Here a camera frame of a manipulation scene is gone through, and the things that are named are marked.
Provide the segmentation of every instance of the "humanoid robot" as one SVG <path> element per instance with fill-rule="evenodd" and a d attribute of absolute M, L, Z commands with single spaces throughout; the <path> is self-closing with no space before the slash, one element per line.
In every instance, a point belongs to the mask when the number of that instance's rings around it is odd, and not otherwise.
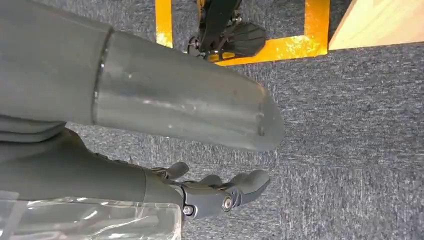
<path fill-rule="evenodd" d="M 0 31 L 2 239 L 172 239 L 161 231 L 254 201 L 269 184 L 263 170 L 178 182 L 185 163 L 109 160 L 65 127 L 267 151 L 280 144 L 283 121 L 255 81 L 29 0 L 0 1 Z"/>

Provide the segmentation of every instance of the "screw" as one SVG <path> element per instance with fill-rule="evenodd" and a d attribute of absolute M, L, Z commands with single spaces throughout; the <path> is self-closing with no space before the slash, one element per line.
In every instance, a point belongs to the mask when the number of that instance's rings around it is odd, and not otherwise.
<path fill-rule="evenodd" d="M 184 206 L 182 208 L 182 213 L 186 216 L 192 215 L 194 211 L 195 209 L 192 206 Z"/>
<path fill-rule="evenodd" d="M 224 198 L 224 201 L 222 202 L 222 208 L 224 209 L 224 211 L 229 211 L 231 209 L 231 207 L 233 206 L 233 200 L 231 199 L 230 196 L 226 196 Z"/>

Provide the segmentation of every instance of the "robotic hand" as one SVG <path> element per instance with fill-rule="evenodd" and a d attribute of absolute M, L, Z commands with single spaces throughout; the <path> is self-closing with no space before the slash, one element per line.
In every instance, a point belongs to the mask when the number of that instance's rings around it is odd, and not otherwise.
<path fill-rule="evenodd" d="M 153 168 L 154 173 L 172 186 L 178 186 L 183 197 L 184 220 L 214 216 L 256 200 L 266 189 L 270 177 L 263 170 L 240 173 L 223 183 L 218 175 L 208 175 L 200 181 L 175 182 L 189 171 L 184 162 L 170 168 Z"/>

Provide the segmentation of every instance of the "wooden surface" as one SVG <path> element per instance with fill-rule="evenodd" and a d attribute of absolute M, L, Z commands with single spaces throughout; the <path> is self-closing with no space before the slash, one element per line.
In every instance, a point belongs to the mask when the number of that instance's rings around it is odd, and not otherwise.
<path fill-rule="evenodd" d="M 329 50 L 424 41 L 424 0 L 352 0 Z"/>

